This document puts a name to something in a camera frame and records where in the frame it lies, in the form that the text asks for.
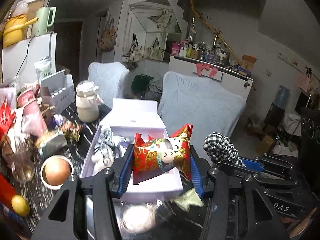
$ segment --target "checkered scrunchie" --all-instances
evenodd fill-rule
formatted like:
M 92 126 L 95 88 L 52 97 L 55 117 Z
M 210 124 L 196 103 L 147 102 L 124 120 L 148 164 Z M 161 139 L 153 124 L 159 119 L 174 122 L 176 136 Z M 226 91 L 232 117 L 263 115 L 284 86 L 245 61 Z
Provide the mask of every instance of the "checkered scrunchie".
M 203 149 L 214 163 L 229 162 L 245 167 L 242 159 L 238 157 L 238 151 L 230 143 L 229 137 L 223 136 L 221 133 L 209 134 L 204 140 Z

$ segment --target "brown mug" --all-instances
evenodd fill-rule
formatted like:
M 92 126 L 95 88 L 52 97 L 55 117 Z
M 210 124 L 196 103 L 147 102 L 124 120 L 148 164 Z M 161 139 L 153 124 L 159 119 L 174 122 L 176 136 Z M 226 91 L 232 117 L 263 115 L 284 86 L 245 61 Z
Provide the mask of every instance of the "brown mug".
M 40 111 L 45 123 L 48 125 L 51 122 L 52 116 L 56 113 L 56 108 L 48 104 L 43 104 L 40 106 Z

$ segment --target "glass pitcher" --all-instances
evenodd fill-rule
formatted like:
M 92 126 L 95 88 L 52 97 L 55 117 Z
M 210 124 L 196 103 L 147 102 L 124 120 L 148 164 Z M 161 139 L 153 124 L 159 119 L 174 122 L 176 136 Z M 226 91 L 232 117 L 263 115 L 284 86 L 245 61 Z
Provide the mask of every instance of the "glass pitcher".
M 4 143 L 2 156 L 10 165 L 13 177 L 20 183 L 32 180 L 35 174 L 35 166 L 31 161 L 32 147 L 28 139 L 21 141 L 15 137 L 14 145 L 9 141 Z

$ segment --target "dark brown door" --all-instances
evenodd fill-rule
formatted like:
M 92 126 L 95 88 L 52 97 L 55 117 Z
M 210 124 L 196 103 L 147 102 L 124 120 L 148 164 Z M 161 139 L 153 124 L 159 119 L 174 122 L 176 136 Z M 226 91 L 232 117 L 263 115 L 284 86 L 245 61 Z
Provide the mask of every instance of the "dark brown door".
M 79 83 L 79 55 L 82 22 L 55 23 L 56 64 L 70 70 L 74 86 Z

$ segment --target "pink paper cup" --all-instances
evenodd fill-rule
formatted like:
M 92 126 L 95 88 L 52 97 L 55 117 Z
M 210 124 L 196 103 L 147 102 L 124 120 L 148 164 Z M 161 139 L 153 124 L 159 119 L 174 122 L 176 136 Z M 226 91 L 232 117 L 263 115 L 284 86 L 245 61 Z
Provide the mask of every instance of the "pink paper cup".
M 29 89 L 23 91 L 20 94 L 20 96 L 18 96 L 17 102 L 20 107 L 23 107 L 26 105 L 26 103 L 28 103 L 29 101 L 31 101 L 34 98 L 35 98 L 35 95 L 33 94 L 33 90 L 32 90 L 32 88 L 29 88 Z
M 29 115 L 31 118 L 30 124 L 28 125 L 29 133 L 40 137 L 48 129 L 35 98 L 25 104 L 23 115 Z

